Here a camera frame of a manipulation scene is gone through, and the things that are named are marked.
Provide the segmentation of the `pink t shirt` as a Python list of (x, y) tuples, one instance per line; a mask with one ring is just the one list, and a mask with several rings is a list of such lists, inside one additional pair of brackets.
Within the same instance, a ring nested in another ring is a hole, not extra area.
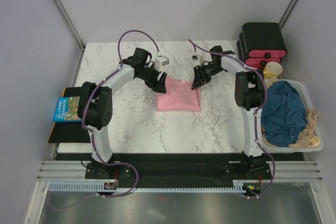
[(193, 81), (177, 80), (167, 77), (165, 80), (166, 93), (156, 96), (156, 109), (167, 111), (201, 111), (201, 90), (192, 89)]

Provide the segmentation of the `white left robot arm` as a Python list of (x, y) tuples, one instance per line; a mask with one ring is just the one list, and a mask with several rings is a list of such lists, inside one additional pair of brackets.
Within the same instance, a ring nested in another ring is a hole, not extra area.
[(122, 59), (116, 69), (102, 80), (97, 83), (87, 81), (81, 86), (77, 114), (90, 136), (92, 158), (100, 162), (97, 173), (103, 178), (111, 178), (115, 173), (115, 165), (109, 162), (113, 151), (108, 136), (113, 95), (136, 78), (143, 80), (154, 92), (165, 94), (166, 77), (166, 72), (155, 68), (150, 52), (136, 48), (132, 56)]

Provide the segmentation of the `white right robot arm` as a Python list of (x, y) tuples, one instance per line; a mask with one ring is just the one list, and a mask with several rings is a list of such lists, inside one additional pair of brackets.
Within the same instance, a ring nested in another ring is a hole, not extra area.
[(267, 100), (267, 89), (264, 74), (244, 64), (234, 57), (232, 51), (223, 51), (221, 46), (214, 46), (209, 51), (211, 61), (200, 61), (194, 67), (192, 89), (209, 83), (212, 77), (220, 72), (230, 73), (235, 77), (234, 98), (240, 107), (244, 123), (244, 149), (247, 157), (258, 157), (263, 154), (261, 146), (261, 112)]

